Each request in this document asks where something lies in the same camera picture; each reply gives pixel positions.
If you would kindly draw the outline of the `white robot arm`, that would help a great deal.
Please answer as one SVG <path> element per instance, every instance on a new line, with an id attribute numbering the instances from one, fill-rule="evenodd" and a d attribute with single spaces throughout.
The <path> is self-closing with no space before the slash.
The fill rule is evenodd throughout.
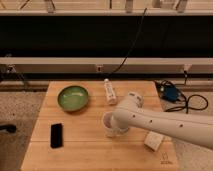
<path id="1" fill-rule="evenodd" d="M 140 94 L 128 92 L 112 112 L 113 130 L 122 134 L 130 127 L 142 128 L 213 150 L 213 117 L 157 112 L 142 105 Z"/>

